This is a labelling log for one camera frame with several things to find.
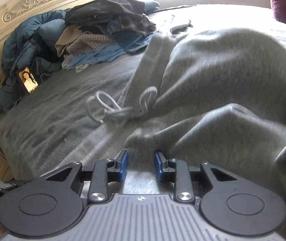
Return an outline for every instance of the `phone screen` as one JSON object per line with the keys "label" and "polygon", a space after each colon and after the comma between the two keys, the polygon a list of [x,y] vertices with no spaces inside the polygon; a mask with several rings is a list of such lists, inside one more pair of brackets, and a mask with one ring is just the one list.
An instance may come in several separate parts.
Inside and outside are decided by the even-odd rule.
{"label": "phone screen", "polygon": [[23,82],[25,88],[29,93],[34,91],[38,87],[38,83],[35,80],[34,76],[30,72],[29,68],[26,67],[24,70],[18,73],[19,78]]}

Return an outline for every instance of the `bed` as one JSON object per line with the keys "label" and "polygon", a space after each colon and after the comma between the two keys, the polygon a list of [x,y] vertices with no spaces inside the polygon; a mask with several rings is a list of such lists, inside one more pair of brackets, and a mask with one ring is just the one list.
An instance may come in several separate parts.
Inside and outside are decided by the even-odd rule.
{"label": "bed", "polygon": [[[23,20],[41,12],[58,8],[71,8],[88,1],[44,0],[39,5],[36,4],[36,0],[8,1],[6,5],[0,7],[0,58],[4,40]],[[197,5],[191,8],[162,11],[151,14],[149,17],[157,26],[162,26],[173,14],[176,17],[189,15],[191,26],[188,28],[188,32],[202,32],[232,27],[251,28],[275,37],[286,47],[286,25],[275,21],[270,9],[237,5]],[[41,86],[36,94],[30,95],[29,100],[35,102],[35,105],[33,105],[34,110],[24,109],[23,102],[16,110],[11,111],[8,115],[1,116],[0,148],[2,150],[0,150],[0,178],[9,179],[13,176],[16,178],[34,178],[62,164],[64,158],[68,156],[73,157],[71,155],[73,150],[82,143],[82,140],[93,129],[97,128],[97,125],[85,113],[84,103],[86,97],[92,95],[98,89],[105,90],[116,98],[119,97],[125,84],[138,66],[141,57],[142,54],[126,55],[111,64],[103,63],[93,66],[91,73],[87,70],[83,75],[72,72],[60,72],[53,78],[51,83],[47,84],[49,87]],[[64,84],[66,90],[60,91],[59,89],[57,91],[51,87],[52,85],[60,88],[62,84]],[[54,109],[56,113],[54,112],[52,116],[49,115],[48,119],[45,119],[39,125],[39,121],[33,117],[38,117],[39,115],[39,109],[37,108],[37,105],[39,105],[37,103],[38,94],[42,94],[46,90],[54,91],[54,94],[46,99],[48,102],[52,102],[53,98],[64,99],[64,95],[71,91],[79,93],[76,93],[79,100],[71,101],[66,105],[64,105],[64,102],[58,102],[55,108],[53,108],[53,105],[48,105],[48,109],[45,108],[44,111],[52,111]],[[26,112],[26,114],[21,116],[20,120],[22,123],[27,124],[28,127],[23,129],[22,126],[18,126],[16,128],[17,124],[9,121],[15,121],[17,116],[19,117],[23,112]],[[65,126],[57,129],[55,124],[59,122],[60,118],[62,119],[61,121],[65,121]],[[41,127],[46,128],[47,138],[44,136],[40,137],[40,135],[44,135],[44,131],[39,130]],[[15,136],[14,132],[10,132],[11,128],[17,129]]]}

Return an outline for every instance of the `folded clothing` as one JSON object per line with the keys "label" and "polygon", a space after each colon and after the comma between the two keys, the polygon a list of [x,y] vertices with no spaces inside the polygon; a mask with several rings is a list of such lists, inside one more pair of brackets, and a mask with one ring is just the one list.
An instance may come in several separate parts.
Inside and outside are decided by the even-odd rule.
{"label": "folded clothing", "polygon": [[124,51],[135,54],[146,48],[151,41],[153,34],[148,36],[140,35],[133,31],[116,32],[111,37],[124,49]]}
{"label": "folded clothing", "polygon": [[72,55],[72,54],[64,54],[64,60],[62,62],[62,69],[63,70],[68,69],[68,65],[70,64],[70,62],[72,61],[73,58],[74,58],[74,55]]}
{"label": "folded clothing", "polygon": [[63,55],[66,47],[75,41],[78,37],[80,37],[83,32],[78,29],[79,26],[72,24],[68,26],[62,33],[62,35],[59,37],[55,44],[55,48],[57,50],[57,55],[60,57]]}
{"label": "folded clothing", "polygon": [[147,36],[155,31],[156,25],[144,14],[146,5],[155,8],[157,4],[155,1],[96,0],[67,12],[65,24],[81,25],[82,31],[98,27],[107,36],[128,30]]}
{"label": "folded clothing", "polygon": [[123,54],[126,54],[126,52],[118,44],[108,45],[98,52],[75,55],[68,64],[67,69],[72,70],[84,64],[95,65],[101,62],[111,62]]}
{"label": "folded clothing", "polygon": [[69,54],[91,53],[98,51],[115,41],[104,34],[83,33],[66,47]]}

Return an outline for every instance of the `plaid shirt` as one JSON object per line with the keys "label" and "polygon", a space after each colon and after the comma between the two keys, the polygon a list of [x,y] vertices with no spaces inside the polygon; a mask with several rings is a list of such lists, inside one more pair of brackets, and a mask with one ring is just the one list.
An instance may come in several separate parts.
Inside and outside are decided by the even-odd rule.
{"label": "plaid shirt", "polygon": [[146,14],[142,14],[141,17],[121,15],[118,19],[111,21],[107,25],[107,32],[109,34],[125,30],[147,36],[156,30],[156,25],[149,20]]}
{"label": "plaid shirt", "polygon": [[107,37],[104,34],[91,34],[84,33],[70,45],[66,47],[69,54],[91,53],[99,51],[109,44],[114,44],[115,41],[112,38]]}

